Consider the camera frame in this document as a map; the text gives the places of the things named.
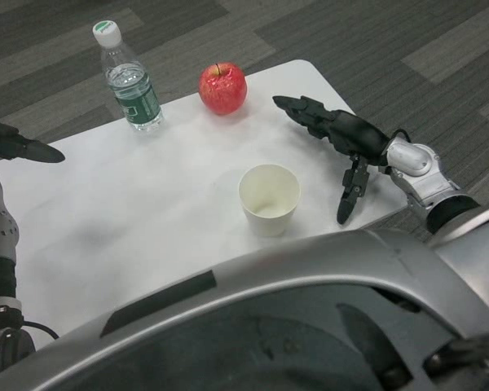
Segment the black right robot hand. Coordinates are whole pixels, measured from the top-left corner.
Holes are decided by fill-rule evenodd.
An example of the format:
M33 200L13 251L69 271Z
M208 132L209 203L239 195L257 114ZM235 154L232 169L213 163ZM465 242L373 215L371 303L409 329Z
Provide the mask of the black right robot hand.
M337 222L345 223L358 198L366 191L368 166L378 166L383 162L383 153L390 139L366 120L344 110L329 111L321 102L306 96L297 99L277 95L273 101L289 118L305 127L311 136L327 138L337 152L352 161L351 168L342 179L344 191L337 210Z

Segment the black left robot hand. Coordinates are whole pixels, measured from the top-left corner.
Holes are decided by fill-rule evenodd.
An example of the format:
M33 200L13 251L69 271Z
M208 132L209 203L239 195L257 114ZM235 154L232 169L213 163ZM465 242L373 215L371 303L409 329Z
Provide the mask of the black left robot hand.
M56 148L25 138L17 128L3 123L0 123L0 158L22 158L42 163L60 163L65 160L64 154Z

